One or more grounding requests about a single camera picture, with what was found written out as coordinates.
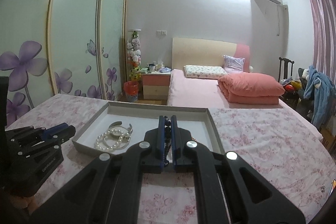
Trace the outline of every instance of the red trash bin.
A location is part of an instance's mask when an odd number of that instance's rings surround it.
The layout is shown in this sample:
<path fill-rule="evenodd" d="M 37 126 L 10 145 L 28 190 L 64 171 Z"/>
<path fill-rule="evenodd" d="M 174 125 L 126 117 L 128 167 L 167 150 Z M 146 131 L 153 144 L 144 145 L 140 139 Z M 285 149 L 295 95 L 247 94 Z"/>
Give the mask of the red trash bin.
<path fill-rule="evenodd" d="M 124 83 L 124 91 L 128 102 L 133 103 L 138 100 L 139 84 L 137 81 L 128 81 Z"/>

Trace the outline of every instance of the white pillow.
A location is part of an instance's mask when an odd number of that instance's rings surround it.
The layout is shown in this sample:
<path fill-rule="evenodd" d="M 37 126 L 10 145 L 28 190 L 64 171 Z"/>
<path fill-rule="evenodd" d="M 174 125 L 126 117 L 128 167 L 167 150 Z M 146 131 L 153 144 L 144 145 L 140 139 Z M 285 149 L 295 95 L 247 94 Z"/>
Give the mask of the white pillow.
<path fill-rule="evenodd" d="M 219 79 L 227 72 L 222 67 L 211 66 L 184 66 L 184 73 L 186 78 L 200 78 L 200 79 Z"/>
<path fill-rule="evenodd" d="M 245 58 L 235 58 L 228 55 L 224 57 L 224 70 L 228 73 L 241 73 L 244 71 Z"/>

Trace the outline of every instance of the folded pink blanket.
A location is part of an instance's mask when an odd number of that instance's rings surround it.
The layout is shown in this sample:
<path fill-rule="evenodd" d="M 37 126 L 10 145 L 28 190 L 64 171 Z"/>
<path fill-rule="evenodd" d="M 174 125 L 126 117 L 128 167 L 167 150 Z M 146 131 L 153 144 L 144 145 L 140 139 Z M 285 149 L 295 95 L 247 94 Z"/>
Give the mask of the folded pink blanket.
<path fill-rule="evenodd" d="M 224 75 L 218 85 L 230 103 L 277 105 L 284 88 L 269 75 L 237 73 Z"/>

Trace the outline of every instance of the pink bedsheet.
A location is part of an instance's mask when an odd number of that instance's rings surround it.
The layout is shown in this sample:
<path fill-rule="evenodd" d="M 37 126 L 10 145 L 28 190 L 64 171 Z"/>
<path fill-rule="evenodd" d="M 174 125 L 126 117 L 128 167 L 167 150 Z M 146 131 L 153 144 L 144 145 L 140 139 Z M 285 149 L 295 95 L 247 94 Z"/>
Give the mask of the pink bedsheet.
<path fill-rule="evenodd" d="M 247 105 L 229 103 L 218 86 L 217 80 L 185 78 L 182 70 L 175 69 L 170 76 L 168 103 L 169 106 L 201 107 L 201 108 L 284 108 L 297 117 L 312 133 L 323 140 L 322 134 L 299 113 L 291 109 L 283 101 L 278 105 Z"/>
<path fill-rule="evenodd" d="M 106 101 L 58 94 L 35 107 L 8 129 L 34 125 L 50 128 L 67 122 L 79 131 Z M 336 165 L 323 145 L 288 109 L 211 108 L 223 148 L 236 151 L 304 213 L 307 222 L 328 198 Z M 64 161 L 42 185 L 43 204 L 92 158 L 70 141 L 62 144 Z M 144 174 L 138 224 L 197 224 L 192 174 Z"/>

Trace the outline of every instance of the pink curtain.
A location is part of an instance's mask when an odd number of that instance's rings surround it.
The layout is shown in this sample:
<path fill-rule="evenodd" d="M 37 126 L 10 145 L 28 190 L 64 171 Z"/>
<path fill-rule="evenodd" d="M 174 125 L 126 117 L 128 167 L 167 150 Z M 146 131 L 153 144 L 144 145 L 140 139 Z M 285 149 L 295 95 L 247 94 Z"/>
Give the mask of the pink curtain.
<path fill-rule="evenodd" d="M 310 0 L 314 21 L 313 65 L 336 84 L 336 0 Z"/>

